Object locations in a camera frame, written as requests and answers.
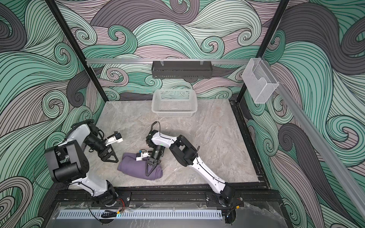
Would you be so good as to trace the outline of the white perforated plastic basket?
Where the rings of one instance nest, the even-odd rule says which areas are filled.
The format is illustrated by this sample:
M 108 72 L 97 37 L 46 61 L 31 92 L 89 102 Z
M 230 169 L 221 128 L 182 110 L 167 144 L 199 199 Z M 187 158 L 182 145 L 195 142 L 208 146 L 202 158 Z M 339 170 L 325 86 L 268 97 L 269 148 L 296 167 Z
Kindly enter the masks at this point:
M 154 92 L 151 110 L 158 117 L 192 117 L 198 110 L 192 89 L 159 89 Z

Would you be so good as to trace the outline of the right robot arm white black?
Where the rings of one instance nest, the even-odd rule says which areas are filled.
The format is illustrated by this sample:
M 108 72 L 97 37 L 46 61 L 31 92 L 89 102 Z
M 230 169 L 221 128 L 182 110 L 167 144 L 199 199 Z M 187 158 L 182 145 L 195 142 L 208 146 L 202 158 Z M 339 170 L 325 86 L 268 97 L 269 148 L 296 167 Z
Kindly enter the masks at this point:
M 235 189 L 203 162 L 198 155 L 198 149 L 183 135 L 173 137 L 164 135 L 158 130 L 151 130 L 146 137 L 146 143 L 153 149 L 150 152 L 141 153 L 141 156 L 147 159 L 145 166 L 147 176 L 157 169 L 164 150 L 168 148 L 180 165 L 194 169 L 209 184 L 221 205 L 228 207 L 232 204 Z

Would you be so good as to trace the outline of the black wall-mounted tray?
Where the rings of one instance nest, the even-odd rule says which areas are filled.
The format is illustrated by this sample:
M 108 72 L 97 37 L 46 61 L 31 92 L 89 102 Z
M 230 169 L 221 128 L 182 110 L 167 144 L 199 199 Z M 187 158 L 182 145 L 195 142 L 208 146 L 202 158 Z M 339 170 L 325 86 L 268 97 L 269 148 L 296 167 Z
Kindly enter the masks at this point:
M 213 66 L 211 62 L 165 62 L 154 61 L 152 76 L 157 79 L 199 79 L 211 78 Z

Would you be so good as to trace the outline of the aluminium right rail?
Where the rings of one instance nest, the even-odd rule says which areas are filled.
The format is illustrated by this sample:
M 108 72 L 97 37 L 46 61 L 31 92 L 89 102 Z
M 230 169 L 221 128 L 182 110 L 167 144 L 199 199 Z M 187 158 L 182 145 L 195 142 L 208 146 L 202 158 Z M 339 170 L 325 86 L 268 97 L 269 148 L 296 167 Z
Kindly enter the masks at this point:
M 333 175 L 336 177 L 361 217 L 364 218 L 365 192 L 303 110 L 304 103 L 301 101 L 299 88 L 296 88 L 293 92 L 291 86 L 288 86 L 287 83 L 279 77 L 266 60 L 260 60 L 263 62 L 266 69 L 272 74 L 272 77 L 276 80 L 276 83 L 278 84 L 276 91 L 281 94 L 288 108 L 292 111 L 294 117 L 301 125 L 304 133 L 308 136 L 314 148 L 319 152 L 324 162 L 327 163 Z

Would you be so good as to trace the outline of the aluminium back rail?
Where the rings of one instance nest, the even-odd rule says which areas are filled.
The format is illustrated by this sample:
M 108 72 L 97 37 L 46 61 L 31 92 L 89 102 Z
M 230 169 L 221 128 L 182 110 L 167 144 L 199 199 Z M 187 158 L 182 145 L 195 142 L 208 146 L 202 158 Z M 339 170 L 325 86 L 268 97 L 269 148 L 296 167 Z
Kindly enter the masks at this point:
M 154 61 L 158 61 L 162 64 L 165 62 L 211 62 L 213 65 L 243 65 L 248 64 L 249 59 L 134 59 L 134 58 L 113 58 L 113 59 L 101 59 L 93 58 L 86 59 L 87 64 L 152 64 Z

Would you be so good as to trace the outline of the clear acrylic wall holder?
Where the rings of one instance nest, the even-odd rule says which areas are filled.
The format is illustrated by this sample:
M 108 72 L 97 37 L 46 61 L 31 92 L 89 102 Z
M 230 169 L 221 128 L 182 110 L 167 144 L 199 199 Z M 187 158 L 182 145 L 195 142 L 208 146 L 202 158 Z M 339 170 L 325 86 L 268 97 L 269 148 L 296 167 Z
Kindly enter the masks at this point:
M 279 86 L 269 63 L 262 58 L 251 58 L 242 79 L 255 104 L 264 104 Z

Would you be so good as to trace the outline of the aluminium rail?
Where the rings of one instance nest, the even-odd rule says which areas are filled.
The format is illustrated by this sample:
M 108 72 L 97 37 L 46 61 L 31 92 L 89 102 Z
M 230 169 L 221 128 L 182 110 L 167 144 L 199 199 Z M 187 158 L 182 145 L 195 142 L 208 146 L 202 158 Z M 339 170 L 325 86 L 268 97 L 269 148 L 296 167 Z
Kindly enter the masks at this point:
M 308 136 L 314 148 L 319 152 L 324 162 L 327 163 L 333 175 L 336 177 L 361 217 L 364 218 L 365 192 L 303 110 L 304 103 L 301 101 L 299 88 L 296 88 L 293 92 L 291 86 L 288 86 L 287 83 L 279 77 L 266 60 L 260 60 L 263 62 L 266 69 L 272 74 L 272 77 L 276 80 L 276 83 L 278 84 L 276 91 L 281 94 L 288 108 L 292 111 L 294 117 L 301 125 L 304 133 Z
M 154 61 L 158 61 L 162 64 L 165 62 L 211 62 L 213 65 L 243 65 L 248 64 L 249 59 L 134 59 L 134 58 L 113 58 L 113 59 L 101 59 L 93 58 L 86 59 L 87 64 L 152 64 Z

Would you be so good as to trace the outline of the purple long pants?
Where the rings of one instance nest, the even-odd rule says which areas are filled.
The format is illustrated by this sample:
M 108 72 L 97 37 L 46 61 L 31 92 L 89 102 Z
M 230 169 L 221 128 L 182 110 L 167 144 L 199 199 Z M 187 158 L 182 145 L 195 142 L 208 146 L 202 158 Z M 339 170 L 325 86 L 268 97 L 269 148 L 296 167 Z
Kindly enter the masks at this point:
M 157 167 L 150 173 L 149 176 L 146 175 L 146 166 L 146 159 L 142 161 L 137 161 L 136 154 L 124 153 L 122 156 L 122 160 L 117 167 L 117 170 L 122 172 L 123 174 L 139 179 L 154 181 L 162 178 L 163 169 L 161 165 L 157 165 Z

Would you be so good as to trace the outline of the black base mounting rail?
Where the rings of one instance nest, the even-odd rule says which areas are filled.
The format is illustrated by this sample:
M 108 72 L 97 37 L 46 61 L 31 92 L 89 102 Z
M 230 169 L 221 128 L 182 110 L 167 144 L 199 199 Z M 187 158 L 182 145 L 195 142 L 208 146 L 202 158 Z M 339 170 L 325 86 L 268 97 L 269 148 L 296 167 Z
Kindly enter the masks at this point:
M 278 191 L 253 186 L 239 186 L 228 205 L 207 185 L 116 187 L 115 190 L 127 207 L 139 206 L 143 203 L 195 203 L 217 208 L 232 208 L 236 205 L 243 205 L 245 202 L 281 204 Z

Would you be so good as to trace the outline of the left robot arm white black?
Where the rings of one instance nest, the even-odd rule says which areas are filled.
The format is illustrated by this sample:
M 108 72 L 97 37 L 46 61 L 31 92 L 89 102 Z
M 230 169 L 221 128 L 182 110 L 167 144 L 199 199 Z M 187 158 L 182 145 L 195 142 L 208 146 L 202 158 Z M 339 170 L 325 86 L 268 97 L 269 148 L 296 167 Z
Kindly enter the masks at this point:
M 89 161 L 82 146 L 86 145 L 91 152 L 97 152 L 103 162 L 117 163 L 119 160 L 112 144 L 122 140 L 119 132 L 105 137 L 92 119 L 72 125 L 60 143 L 45 150 L 51 179 L 55 183 L 78 185 L 88 192 L 96 203 L 107 207 L 114 206 L 117 193 L 113 185 L 90 172 Z

